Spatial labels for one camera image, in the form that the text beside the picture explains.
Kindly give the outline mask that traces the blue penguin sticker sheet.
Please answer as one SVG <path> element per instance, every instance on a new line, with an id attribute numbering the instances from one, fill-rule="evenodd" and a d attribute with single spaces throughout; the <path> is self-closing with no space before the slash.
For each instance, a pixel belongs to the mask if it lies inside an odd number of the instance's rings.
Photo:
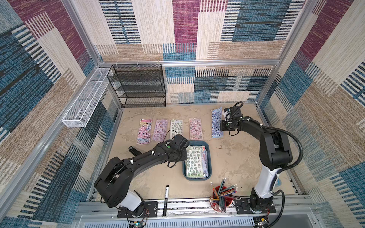
<path id="1" fill-rule="evenodd" d="M 212 138 L 223 137 L 221 126 L 222 107 L 212 110 Z"/>

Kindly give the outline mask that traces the purple sticker sheet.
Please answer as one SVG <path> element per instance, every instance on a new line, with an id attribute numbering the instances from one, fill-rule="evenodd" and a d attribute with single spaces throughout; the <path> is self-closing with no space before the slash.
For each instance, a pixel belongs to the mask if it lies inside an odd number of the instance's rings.
<path id="1" fill-rule="evenodd" d="M 162 142 L 167 133 L 168 119 L 157 119 L 152 140 Z"/>

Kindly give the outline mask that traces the green dinosaur sticker sheet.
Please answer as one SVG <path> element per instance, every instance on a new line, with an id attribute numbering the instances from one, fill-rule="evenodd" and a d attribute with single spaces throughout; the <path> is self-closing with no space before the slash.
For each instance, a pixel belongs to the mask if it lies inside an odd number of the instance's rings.
<path id="1" fill-rule="evenodd" d="M 170 139 L 177 134 L 183 134 L 183 120 L 172 119 L 170 124 Z"/>

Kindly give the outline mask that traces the pink bonbon sticker sheet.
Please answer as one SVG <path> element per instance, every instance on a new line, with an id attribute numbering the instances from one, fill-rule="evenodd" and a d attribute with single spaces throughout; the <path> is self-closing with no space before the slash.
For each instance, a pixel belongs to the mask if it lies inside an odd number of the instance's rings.
<path id="1" fill-rule="evenodd" d="M 202 121 L 199 118 L 189 119 L 189 133 L 191 140 L 203 140 Z"/>

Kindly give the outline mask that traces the pink cat sticker sheet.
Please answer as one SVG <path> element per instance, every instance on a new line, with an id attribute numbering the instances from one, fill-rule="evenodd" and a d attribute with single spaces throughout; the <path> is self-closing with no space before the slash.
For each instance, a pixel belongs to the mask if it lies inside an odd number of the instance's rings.
<path id="1" fill-rule="evenodd" d="M 152 119 L 141 119 L 139 124 L 137 145 L 146 145 L 151 141 Z"/>

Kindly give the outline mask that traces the green frog sticker sheet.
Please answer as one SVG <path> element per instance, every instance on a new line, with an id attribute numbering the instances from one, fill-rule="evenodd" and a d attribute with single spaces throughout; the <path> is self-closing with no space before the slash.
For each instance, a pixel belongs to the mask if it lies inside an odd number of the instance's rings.
<path id="1" fill-rule="evenodd" d="M 205 160 L 203 158 L 203 146 L 188 146 L 187 160 L 185 161 L 185 174 L 190 179 L 204 179 Z"/>

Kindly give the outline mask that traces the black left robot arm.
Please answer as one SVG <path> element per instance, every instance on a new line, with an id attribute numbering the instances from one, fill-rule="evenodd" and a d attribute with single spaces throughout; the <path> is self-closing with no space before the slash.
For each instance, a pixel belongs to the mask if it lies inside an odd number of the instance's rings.
<path id="1" fill-rule="evenodd" d="M 122 160 L 114 157 L 99 174 L 94 187 L 107 206 L 113 208 L 127 197 L 134 177 L 159 164 L 185 161 L 188 146 L 189 140 L 177 134 L 138 156 Z"/>

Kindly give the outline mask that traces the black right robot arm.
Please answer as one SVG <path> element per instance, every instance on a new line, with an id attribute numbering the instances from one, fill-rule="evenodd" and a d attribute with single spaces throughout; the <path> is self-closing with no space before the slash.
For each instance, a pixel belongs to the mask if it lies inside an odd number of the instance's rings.
<path id="1" fill-rule="evenodd" d="M 273 189 L 279 177 L 280 170 L 292 162 L 288 134 L 282 130 L 273 130 L 251 117 L 243 116 L 237 104 L 223 110 L 220 130 L 246 132 L 260 143 L 259 159 L 262 164 L 259 180 L 250 195 L 250 210 L 261 213 L 272 205 Z"/>

